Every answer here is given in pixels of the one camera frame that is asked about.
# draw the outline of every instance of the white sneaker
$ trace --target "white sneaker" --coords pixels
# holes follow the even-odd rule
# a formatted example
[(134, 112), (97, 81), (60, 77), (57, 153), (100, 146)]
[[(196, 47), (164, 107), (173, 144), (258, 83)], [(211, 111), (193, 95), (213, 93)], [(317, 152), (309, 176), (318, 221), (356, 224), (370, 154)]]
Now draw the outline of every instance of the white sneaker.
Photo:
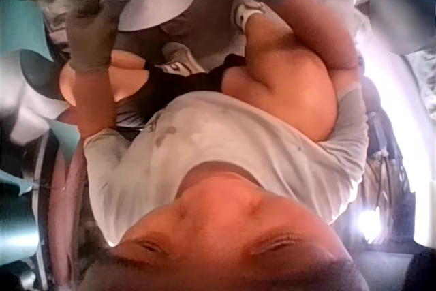
[(157, 67), (160, 67), (166, 73), (190, 76), (205, 72), (204, 68), (193, 57), (190, 49), (184, 44), (170, 42), (163, 46), (162, 54), (168, 62), (157, 65)]
[(245, 25), (253, 14), (265, 14), (265, 5), (256, 0), (233, 0), (230, 20), (245, 33)]

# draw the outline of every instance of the bright light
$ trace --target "bright light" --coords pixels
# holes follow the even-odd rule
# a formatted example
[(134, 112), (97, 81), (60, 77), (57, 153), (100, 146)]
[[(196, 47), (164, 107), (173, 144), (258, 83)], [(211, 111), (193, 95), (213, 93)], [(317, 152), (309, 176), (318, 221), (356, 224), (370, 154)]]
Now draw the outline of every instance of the bright light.
[(375, 211), (364, 211), (359, 215), (358, 220), (359, 230), (363, 233), (365, 240), (372, 243), (382, 231), (382, 223), (380, 222), (380, 208)]

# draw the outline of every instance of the person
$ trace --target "person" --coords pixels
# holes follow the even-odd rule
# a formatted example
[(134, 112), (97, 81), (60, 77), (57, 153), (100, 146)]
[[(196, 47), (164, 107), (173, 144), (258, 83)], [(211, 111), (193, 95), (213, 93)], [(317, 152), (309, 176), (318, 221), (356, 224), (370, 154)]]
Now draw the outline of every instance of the person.
[(316, 0), (235, 0), (246, 63), (213, 70), (129, 142), (108, 77), (123, 3), (67, 20), (89, 195), (115, 247), (81, 290), (368, 290), (329, 226), (353, 200), (368, 143), (359, 62)]

